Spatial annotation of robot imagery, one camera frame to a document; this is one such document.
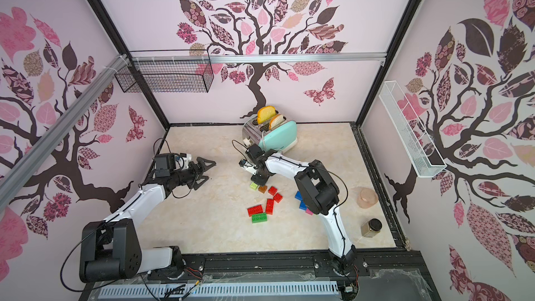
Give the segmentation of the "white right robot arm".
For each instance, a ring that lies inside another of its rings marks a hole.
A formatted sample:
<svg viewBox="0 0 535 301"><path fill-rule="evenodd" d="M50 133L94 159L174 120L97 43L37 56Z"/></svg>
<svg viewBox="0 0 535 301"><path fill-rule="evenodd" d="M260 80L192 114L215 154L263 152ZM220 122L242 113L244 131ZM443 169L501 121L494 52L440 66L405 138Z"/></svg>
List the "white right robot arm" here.
<svg viewBox="0 0 535 301"><path fill-rule="evenodd" d="M294 180L306 208L319 216L325 227L335 272L348 275L353 270L357 250L341 217L340 190L334 174L322 162L292 160L273 149L264 151L254 144L247 148L240 167L252 174L251 180L258 185L265 185L275 175Z"/></svg>

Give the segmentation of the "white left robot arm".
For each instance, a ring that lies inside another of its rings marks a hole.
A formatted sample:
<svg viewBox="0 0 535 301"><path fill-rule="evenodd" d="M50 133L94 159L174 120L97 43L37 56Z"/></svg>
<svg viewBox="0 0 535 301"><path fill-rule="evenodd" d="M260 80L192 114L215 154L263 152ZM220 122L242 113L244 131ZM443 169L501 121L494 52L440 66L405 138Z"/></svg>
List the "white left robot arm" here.
<svg viewBox="0 0 535 301"><path fill-rule="evenodd" d="M177 278L185 270L179 247L141 247L137 227L177 187L199 189L216 162L190 154L155 156L154 166L137 194L102 221L88 223L82 231L79 278L84 283L126 280L140 273L164 270Z"/></svg>

